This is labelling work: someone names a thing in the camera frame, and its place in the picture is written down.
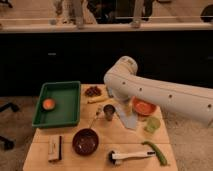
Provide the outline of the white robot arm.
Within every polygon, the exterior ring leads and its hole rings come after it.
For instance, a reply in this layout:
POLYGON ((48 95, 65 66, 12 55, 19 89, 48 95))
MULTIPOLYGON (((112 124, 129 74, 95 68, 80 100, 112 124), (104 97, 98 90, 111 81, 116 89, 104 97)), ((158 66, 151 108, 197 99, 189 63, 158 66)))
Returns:
POLYGON ((135 96, 213 127, 213 89, 139 77, 137 62, 122 56, 105 73, 104 83, 118 101, 135 96))

